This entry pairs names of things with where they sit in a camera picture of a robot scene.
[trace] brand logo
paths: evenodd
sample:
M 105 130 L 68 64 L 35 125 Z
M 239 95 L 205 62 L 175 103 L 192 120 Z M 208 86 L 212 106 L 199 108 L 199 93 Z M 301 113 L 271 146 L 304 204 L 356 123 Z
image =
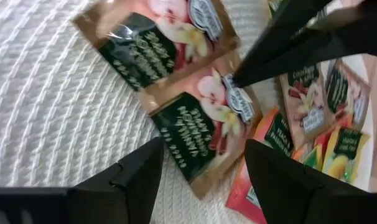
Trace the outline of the brand logo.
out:
M 305 132 L 309 132 L 317 127 L 319 127 L 324 122 L 324 111 L 323 109 L 312 108 L 309 111 L 309 115 L 303 119 L 303 128 Z
M 235 87 L 233 74 L 229 73 L 223 77 L 223 83 L 227 89 L 227 103 L 229 107 L 240 114 L 241 119 L 248 123 L 255 116 L 252 101 L 243 89 Z
M 189 16 L 194 26 L 205 31 L 212 41 L 219 38 L 222 26 L 216 9 L 210 0 L 190 0 Z

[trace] white knit blanket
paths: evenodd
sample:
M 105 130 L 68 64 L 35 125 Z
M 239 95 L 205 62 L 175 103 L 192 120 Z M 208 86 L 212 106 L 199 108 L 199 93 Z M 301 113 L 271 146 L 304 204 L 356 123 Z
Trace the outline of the white knit blanket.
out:
M 0 186 L 72 186 L 158 131 L 134 92 L 70 20 L 92 1 L 0 0 Z M 241 56 L 268 19 L 266 0 L 223 0 Z M 267 111 L 272 80 L 255 92 Z M 225 208 L 234 172 L 200 202 L 165 153 L 154 223 L 246 223 Z

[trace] black tong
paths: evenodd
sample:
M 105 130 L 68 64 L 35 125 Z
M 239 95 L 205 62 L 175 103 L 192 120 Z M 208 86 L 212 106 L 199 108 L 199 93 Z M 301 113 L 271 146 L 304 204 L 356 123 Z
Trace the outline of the black tong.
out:
M 347 55 L 377 56 L 377 0 L 337 9 L 298 32 L 330 1 L 283 0 L 237 69 L 237 86 Z
M 377 223 L 377 194 L 305 166 L 249 139 L 249 178 L 268 224 Z

